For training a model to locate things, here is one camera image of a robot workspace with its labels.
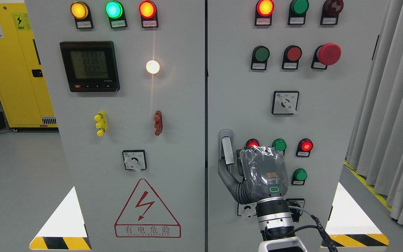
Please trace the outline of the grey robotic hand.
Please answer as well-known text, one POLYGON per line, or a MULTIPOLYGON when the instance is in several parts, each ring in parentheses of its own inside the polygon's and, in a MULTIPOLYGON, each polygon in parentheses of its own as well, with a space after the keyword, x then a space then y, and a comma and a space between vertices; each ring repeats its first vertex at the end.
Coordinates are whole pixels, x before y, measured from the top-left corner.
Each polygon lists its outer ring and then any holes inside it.
POLYGON ((239 204, 251 204, 286 195, 289 180, 282 151, 266 146, 240 149, 238 167, 243 170, 243 182, 239 182, 228 171, 224 159, 218 162, 218 174, 239 204))

